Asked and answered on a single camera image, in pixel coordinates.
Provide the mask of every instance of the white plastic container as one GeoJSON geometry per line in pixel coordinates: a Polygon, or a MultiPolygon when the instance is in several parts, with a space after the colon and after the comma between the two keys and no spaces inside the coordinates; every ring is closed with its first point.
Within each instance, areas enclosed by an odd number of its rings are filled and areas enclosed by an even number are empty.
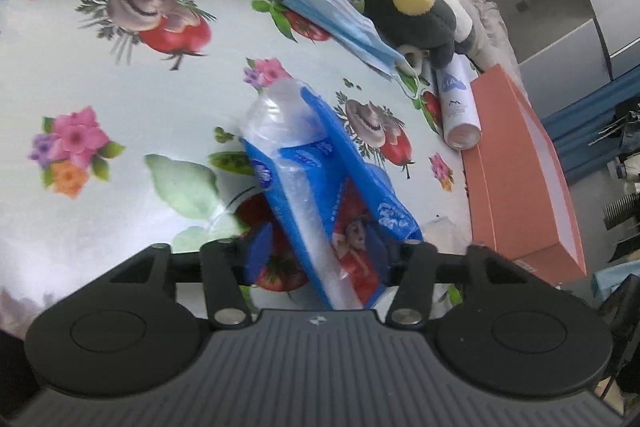
{"type": "Polygon", "coordinates": [[[446,68],[436,71],[444,141],[453,149],[472,149],[482,136],[478,109],[471,91],[471,81],[477,77],[476,70],[462,55],[454,55],[446,68]]]}

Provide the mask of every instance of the face mask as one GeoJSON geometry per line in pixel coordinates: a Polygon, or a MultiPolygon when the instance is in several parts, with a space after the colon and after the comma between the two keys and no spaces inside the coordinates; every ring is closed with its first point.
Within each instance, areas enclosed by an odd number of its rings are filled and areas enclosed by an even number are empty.
{"type": "Polygon", "coordinates": [[[283,0],[282,3],[324,28],[364,63],[389,80],[398,82],[405,95],[415,98],[396,71],[396,65],[403,71],[410,70],[409,63],[380,39],[373,22],[359,13],[348,0],[283,0]]]}

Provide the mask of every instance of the pink box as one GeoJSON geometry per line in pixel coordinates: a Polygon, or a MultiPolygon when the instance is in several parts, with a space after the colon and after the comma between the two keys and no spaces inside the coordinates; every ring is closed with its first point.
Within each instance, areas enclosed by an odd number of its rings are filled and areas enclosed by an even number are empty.
{"type": "Polygon", "coordinates": [[[569,189],[540,120],[500,66],[472,90],[482,138],[462,157],[474,241],[552,285],[586,276],[569,189]]]}

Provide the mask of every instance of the blue plastic packaging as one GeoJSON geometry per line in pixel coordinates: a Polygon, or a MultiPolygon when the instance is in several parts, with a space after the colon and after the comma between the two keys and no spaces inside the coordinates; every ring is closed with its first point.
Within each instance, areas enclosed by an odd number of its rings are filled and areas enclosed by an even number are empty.
{"type": "Polygon", "coordinates": [[[273,213],[310,281],[333,309],[369,308],[385,290],[381,225],[422,239],[386,174],[366,164],[331,108],[305,84],[264,89],[242,126],[243,142],[273,213]]]}

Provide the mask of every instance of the floral tablecloth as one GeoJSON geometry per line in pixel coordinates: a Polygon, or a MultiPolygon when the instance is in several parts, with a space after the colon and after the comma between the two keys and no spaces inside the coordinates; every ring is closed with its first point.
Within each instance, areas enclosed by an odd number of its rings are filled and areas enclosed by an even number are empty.
{"type": "MultiPolygon", "coordinates": [[[[279,0],[1,0],[0,64],[0,327],[18,335],[151,243],[195,250],[273,219],[238,129],[287,76],[335,108],[421,225],[447,216],[470,237],[433,82],[407,98],[279,0]],[[396,143],[370,131],[375,118],[398,126],[396,143]]],[[[276,246],[254,303],[309,305],[286,240],[276,246]]]]}

